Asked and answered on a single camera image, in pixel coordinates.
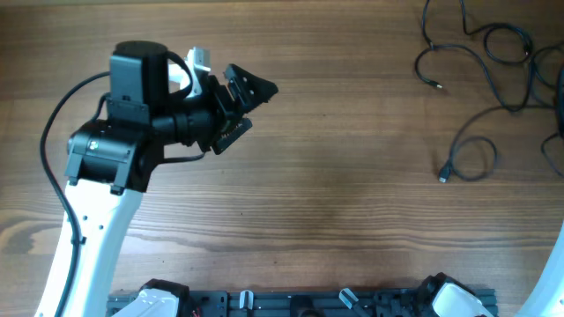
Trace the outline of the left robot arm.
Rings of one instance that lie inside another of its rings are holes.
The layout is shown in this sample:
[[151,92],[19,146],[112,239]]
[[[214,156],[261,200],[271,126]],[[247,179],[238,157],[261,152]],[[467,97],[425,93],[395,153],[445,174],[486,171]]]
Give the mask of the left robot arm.
[[67,143],[67,183],[55,186],[63,226],[39,316],[102,316],[130,221],[169,145],[220,154],[251,128],[249,113],[277,86],[229,64],[226,82],[209,54],[179,56],[152,41],[115,46],[93,117]]

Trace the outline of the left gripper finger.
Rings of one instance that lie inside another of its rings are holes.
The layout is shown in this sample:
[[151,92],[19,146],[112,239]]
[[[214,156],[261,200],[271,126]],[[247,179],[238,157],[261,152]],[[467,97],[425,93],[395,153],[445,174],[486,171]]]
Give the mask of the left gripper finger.
[[257,77],[243,68],[229,64],[224,76],[227,87],[242,110],[254,110],[278,93],[278,87],[271,81]]
[[220,155],[251,128],[252,121],[248,118],[242,118],[231,130],[225,134],[221,134],[219,138],[212,143],[211,148],[216,155]]

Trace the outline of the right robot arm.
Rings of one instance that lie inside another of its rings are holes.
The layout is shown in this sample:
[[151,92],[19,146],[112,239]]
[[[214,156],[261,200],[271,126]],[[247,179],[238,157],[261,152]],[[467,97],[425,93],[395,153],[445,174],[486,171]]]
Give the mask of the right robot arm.
[[[545,146],[554,138],[563,138],[563,66],[560,66],[557,73],[554,111],[557,131],[541,143],[540,150],[549,166],[563,177],[563,172],[545,150]],[[539,280],[516,315],[563,317],[563,228],[560,229]]]

